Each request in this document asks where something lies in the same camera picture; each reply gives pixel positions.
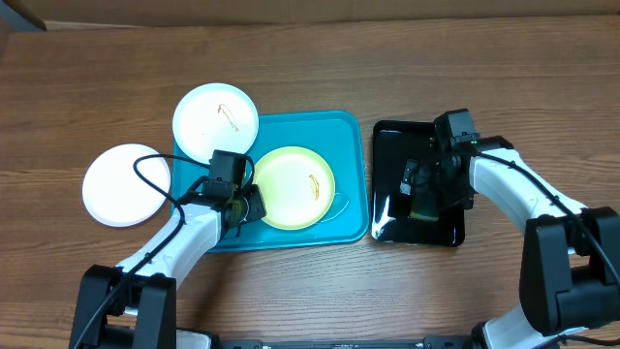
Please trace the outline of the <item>green yellow sponge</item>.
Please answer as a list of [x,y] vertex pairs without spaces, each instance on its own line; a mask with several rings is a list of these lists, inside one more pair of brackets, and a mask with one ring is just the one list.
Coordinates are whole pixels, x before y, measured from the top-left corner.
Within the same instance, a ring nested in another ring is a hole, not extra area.
[[432,192],[417,192],[412,199],[410,218],[435,222],[439,219],[439,211],[435,195]]

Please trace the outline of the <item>yellow plate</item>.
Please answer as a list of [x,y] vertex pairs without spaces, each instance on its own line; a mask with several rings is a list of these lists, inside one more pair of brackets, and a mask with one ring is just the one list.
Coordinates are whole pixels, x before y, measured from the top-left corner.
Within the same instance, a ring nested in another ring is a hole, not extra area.
[[276,148],[256,164],[254,182],[263,196],[263,222],[285,231],[319,222],[335,197],[335,177],[327,161],[301,146]]

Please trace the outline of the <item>white plate with stain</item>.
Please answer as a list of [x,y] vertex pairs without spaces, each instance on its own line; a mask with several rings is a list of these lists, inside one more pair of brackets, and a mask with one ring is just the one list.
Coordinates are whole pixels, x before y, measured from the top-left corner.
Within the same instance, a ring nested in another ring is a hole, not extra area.
[[241,89],[226,83],[200,85],[175,108],[172,132],[188,157],[207,164],[216,150],[246,153],[259,131],[258,110]]

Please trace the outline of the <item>pink plate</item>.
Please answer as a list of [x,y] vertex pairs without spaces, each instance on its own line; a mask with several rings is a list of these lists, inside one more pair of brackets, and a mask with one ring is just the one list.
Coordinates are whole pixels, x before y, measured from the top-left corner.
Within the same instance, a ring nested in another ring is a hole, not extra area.
[[88,168],[82,200],[102,224],[124,228],[155,214],[171,188],[167,161],[153,148],[125,143],[102,153]]

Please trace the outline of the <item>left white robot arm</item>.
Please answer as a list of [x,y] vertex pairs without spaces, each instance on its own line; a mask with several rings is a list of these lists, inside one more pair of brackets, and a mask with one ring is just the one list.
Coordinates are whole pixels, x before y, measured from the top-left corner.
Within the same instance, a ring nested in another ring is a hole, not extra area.
[[227,230],[265,217],[259,186],[227,201],[195,189],[180,199],[166,225],[115,267],[94,265],[83,275],[70,335],[71,348],[218,348],[213,334],[176,324],[176,290]]

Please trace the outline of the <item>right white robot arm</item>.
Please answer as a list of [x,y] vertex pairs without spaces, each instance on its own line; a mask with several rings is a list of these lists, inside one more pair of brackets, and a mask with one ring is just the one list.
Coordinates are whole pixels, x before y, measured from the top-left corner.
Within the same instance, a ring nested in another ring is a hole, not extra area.
[[407,161],[400,190],[410,215],[432,220],[485,196],[523,237],[519,303],[476,325],[466,348],[557,348],[571,341],[616,346],[583,331],[619,319],[619,214],[589,208],[531,170],[502,137],[455,137]]

